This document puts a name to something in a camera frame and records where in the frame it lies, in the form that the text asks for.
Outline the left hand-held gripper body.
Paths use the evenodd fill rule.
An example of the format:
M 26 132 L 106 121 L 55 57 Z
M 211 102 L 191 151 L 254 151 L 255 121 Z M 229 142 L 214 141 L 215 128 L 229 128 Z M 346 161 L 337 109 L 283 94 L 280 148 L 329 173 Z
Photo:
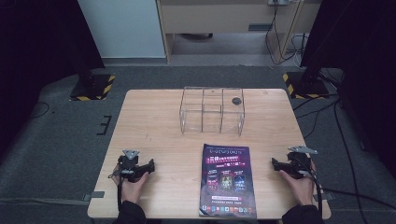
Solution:
M 124 149 L 122 152 L 118 158 L 118 168 L 108 178 L 120 176 L 135 182 L 148 170 L 148 166 L 138 164 L 138 150 Z

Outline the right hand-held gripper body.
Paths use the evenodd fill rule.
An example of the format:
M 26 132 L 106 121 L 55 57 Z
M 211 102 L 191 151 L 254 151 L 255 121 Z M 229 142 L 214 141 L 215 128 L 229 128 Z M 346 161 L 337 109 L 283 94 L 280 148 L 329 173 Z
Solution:
M 290 163 L 287 173 L 296 179 L 311 175 L 313 172 L 311 155 L 317 155 L 318 152 L 306 146 L 289 147 L 289 151 L 287 158 Z

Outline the purple magazine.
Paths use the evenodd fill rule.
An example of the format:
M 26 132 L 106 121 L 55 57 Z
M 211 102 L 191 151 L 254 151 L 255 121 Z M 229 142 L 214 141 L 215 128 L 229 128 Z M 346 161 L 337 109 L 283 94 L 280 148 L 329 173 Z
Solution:
M 249 147 L 204 144 L 199 215 L 257 218 Z

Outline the clear acrylic rack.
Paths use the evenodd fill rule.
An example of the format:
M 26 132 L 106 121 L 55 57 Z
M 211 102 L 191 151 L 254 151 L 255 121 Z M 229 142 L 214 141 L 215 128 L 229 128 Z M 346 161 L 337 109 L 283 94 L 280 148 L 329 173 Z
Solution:
M 232 99 L 242 100 L 234 105 Z M 182 133 L 235 133 L 240 135 L 246 117 L 244 91 L 240 88 L 185 87 L 179 120 Z

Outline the person's left hand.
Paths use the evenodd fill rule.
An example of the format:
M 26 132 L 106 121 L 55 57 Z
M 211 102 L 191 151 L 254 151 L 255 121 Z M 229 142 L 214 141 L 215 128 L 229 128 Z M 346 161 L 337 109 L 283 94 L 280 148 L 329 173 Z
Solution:
M 120 201 L 129 201 L 132 203 L 138 203 L 145 183 L 148 179 L 138 179 L 137 182 L 130 182 L 128 180 L 121 180 L 119 175 L 112 175 L 111 179 L 120 189 Z

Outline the person's right hand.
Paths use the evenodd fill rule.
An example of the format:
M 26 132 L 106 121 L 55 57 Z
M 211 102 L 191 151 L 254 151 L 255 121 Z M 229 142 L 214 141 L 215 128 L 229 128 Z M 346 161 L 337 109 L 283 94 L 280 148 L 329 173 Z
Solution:
M 313 205 L 315 183 L 311 176 L 295 179 L 283 170 L 278 173 L 290 186 L 291 192 L 299 205 Z

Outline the grey tape piece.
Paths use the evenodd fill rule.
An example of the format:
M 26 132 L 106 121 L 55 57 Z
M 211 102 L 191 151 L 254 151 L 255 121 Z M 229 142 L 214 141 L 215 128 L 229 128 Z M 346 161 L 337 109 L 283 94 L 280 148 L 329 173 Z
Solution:
M 93 191 L 88 194 L 84 194 L 82 200 L 84 202 L 89 202 L 92 198 L 103 198 L 105 193 L 103 191 Z
M 314 197 L 315 201 L 317 202 L 317 201 L 318 201 L 318 195 L 317 195 L 317 194 L 314 194 L 313 197 Z M 321 199 L 322 199 L 322 200 L 325 200 L 325 201 L 331 201 L 331 200 L 334 200 L 335 197 L 334 197 L 333 194 L 330 193 L 330 192 L 323 192 L 323 193 L 321 194 Z

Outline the black floor tape mark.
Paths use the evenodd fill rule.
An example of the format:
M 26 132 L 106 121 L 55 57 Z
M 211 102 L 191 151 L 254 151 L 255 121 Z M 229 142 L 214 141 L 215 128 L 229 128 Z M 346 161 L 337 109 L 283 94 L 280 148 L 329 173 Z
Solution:
M 108 127 L 112 120 L 112 116 L 104 115 L 104 119 L 105 119 L 105 121 L 100 123 L 101 130 L 99 133 L 97 133 L 97 135 L 106 135 Z

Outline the striped black stand base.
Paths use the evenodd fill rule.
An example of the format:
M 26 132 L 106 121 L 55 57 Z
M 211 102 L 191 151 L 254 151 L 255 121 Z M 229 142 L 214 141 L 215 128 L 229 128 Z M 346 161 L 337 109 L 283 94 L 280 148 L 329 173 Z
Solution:
M 111 90 L 114 79 L 113 75 L 92 75 L 88 83 L 79 80 L 70 94 L 70 100 L 104 100 Z
M 322 80 L 306 77 L 304 72 L 287 72 L 282 77 L 292 99 L 327 98 L 329 95 Z

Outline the black stand pole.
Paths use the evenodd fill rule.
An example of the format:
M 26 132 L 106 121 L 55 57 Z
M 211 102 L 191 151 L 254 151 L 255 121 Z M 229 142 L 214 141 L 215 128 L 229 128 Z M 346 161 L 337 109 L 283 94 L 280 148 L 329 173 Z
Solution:
M 85 88 L 92 88 L 94 86 L 94 79 L 92 73 L 87 64 L 85 64 L 84 58 L 78 48 L 78 44 L 73 41 L 73 52 L 76 64 L 76 70 L 79 75 L 79 79 Z
M 304 74 L 306 77 L 318 77 L 319 70 L 327 59 L 329 51 L 329 38 L 332 34 L 333 21 L 323 19 L 314 23 L 310 33 L 306 53 L 311 52 L 310 57 L 306 60 Z

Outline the dark curtain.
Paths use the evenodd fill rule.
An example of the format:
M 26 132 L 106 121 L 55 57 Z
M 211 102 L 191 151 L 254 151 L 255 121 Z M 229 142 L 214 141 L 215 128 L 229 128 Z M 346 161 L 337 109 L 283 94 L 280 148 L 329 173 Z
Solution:
M 0 160 L 41 89 L 74 75 L 75 59 L 104 66 L 78 0 L 0 0 Z
M 322 0 L 302 65 L 338 68 L 366 149 L 396 179 L 396 0 Z

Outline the dark round object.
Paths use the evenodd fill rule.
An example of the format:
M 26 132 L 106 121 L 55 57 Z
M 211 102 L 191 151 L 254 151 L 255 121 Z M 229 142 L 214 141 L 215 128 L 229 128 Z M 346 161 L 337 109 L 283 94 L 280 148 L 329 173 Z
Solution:
M 189 39 L 189 40 L 196 40 L 196 41 L 201 41 L 201 40 L 206 40 L 210 39 L 213 37 L 213 33 L 210 34 L 181 34 L 183 38 Z

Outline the white panel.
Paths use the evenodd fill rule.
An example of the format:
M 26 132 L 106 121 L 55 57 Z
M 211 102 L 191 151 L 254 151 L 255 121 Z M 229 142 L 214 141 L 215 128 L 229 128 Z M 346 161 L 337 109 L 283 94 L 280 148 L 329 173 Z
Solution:
M 78 0 L 106 59 L 165 58 L 156 0 Z

